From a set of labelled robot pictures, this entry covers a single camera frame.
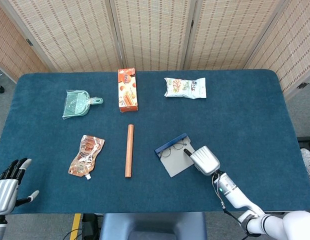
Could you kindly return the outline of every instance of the snack box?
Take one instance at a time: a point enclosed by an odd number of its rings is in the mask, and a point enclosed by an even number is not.
[[[135,68],[118,70],[118,105],[122,113],[139,110]]]

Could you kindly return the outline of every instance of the wooden stick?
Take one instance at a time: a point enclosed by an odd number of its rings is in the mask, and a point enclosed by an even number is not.
[[[134,125],[129,124],[128,125],[128,132],[127,132],[125,178],[131,178],[132,177],[133,136],[134,136]]]

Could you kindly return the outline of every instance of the blue tablecloth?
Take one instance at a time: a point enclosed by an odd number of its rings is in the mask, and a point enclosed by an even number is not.
[[[164,77],[206,78],[206,99],[166,98]],[[194,166],[170,178],[154,149],[187,133],[265,211],[310,208],[310,183],[276,74],[270,70],[137,72],[139,111],[121,113],[116,72],[35,73],[16,86],[0,139],[0,173],[33,159],[14,213],[221,211],[211,178]],[[62,119],[66,90],[102,97],[87,115]],[[125,178],[134,124],[132,178]],[[105,139],[91,180],[68,174],[83,135]]]

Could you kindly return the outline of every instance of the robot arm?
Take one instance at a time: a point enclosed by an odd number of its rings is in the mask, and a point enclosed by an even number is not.
[[[5,216],[15,207],[32,202],[39,194],[37,190],[26,198],[17,199],[22,178],[31,162],[32,160],[27,158],[15,160],[0,175],[0,240],[3,239],[7,226]]]
[[[261,234],[269,235],[276,240],[310,240],[310,213],[294,211],[283,219],[265,214],[256,204],[251,202],[240,188],[232,181],[227,173],[220,171],[220,162],[217,157],[203,146],[193,154],[187,149],[184,152],[192,159],[195,167],[206,176],[212,176],[214,190],[221,201],[225,213],[225,204],[220,192],[227,198],[234,208],[246,207],[248,210],[236,219],[248,236],[258,237]]]

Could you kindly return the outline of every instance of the dustpan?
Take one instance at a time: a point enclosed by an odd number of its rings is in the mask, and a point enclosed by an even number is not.
[[[84,90],[70,90],[67,91],[65,100],[65,108],[63,113],[63,119],[83,116],[87,114],[90,109],[90,105],[102,104],[103,99],[100,97],[92,97],[87,91]]]

